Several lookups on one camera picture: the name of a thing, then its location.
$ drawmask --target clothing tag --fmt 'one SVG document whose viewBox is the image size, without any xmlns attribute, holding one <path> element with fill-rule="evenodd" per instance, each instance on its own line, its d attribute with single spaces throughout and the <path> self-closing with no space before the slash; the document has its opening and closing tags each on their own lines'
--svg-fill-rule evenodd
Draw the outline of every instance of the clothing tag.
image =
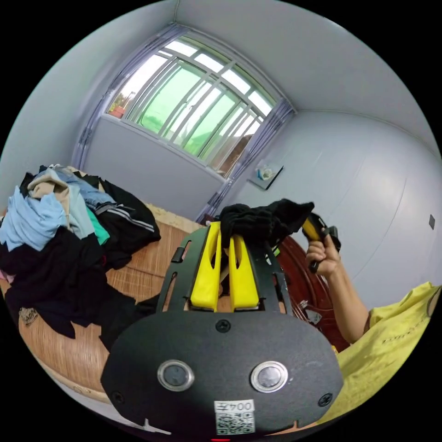
<svg viewBox="0 0 442 442">
<path fill-rule="evenodd" d="M 38 317 L 38 313 L 33 308 L 22 307 L 18 314 L 26 326 L 32 324 Z"/>
</svg>

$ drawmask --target qr code label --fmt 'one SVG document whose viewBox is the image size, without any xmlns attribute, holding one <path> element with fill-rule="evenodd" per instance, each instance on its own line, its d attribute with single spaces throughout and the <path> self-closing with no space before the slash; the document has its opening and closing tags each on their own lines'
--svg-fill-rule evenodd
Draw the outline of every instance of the qr code label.
<svg viewBox="0 0 442 442">
<path fill-rule="evenodd" d="M 215 401 L 216 433 L 236 435 L 255 432 L 255 405 L 246 401 Z"/>
</svg>

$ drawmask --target curtain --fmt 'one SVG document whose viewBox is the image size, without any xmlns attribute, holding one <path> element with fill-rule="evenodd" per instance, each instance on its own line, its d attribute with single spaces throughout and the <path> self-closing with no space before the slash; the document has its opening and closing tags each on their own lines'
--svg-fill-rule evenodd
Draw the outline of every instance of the curtain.
<svg viewBox="0 0 442 442">
<path fill-rule="evenodd" d="M 141 49 L 138 49 L 135 54 L 132 54 L 124 68 L 115 77 L 106 93 L 102 96 L 97 107 L 93 111 L 92 116 L 87 122 L 86 127 L 81 133 L 80 139 L 74 147 L 74 152 L 72 154 L 72 166 L 76 169 L 83 169 L 87 151 L 90 146 L 90 140 L 97 123 L 101 115 L 103 115 L 112 104 L 117 92 L 125 81 L 130 78 L 149 57 L 154 55 L 159 49 L 167 46 L 170 42 L 184 35 L 187 31 L 188 29 L 184 26 L 173 23 L 151 38 L 151 40 L 143 45 Z"/>
<path fill-rule="evenodd" d="M 225 198 L 237 179 L 271 142 L 279 128 L 286 121 L 293 118 L 294 115 L 295 110 L 293 109 L 293 106 L 285 98 L 281 98 L 247 143 L 247 146 L 240 159 L 235 164 L 229 179 L 221 186 L 219 191 L 212 196 L 203 210 L 199 213 L 197 222 L 201 222 L 205 214 L 210 216 L 215 215 L 221 201 Z"/>
</svg>

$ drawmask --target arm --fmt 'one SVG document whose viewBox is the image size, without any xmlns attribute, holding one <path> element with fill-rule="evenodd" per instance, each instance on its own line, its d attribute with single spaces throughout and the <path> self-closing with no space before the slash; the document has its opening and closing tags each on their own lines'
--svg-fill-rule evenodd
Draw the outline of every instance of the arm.
<svg viewBox="0 0 442 442">
<path fill-rule="evenodd" d="M 340 263 L 326 277 L 337 327 L 343 338 L 355 343 L 367 330 L 369 313 L 359 298 L 350 278 Z"/>
<path fill-rule="evenodd" d="M 367 330 L 369 312 L 359 298 L 329 235 L 321 242 L 310 242 L 307 262 L 321 261 L 317 273 L 327 280 L 336 323 L 343 338 L 355 343 Z"/>
</svg>

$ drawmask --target beige garment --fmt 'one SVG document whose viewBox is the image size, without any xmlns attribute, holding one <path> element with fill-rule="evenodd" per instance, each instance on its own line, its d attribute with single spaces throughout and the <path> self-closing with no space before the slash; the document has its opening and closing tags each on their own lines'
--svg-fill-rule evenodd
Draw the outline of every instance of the beige garment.
<svg viewBox="0 0 442 442">
<path fill-rule="evenodd" d="M 50 174 L 45 174 L 29 183 L 28 190 L 32 198 L 38 199 L 54 193 L 66 214 L 66 223 L 69 229 L 69 186 L 64 181 L 54 179 Z"/>
</svg>

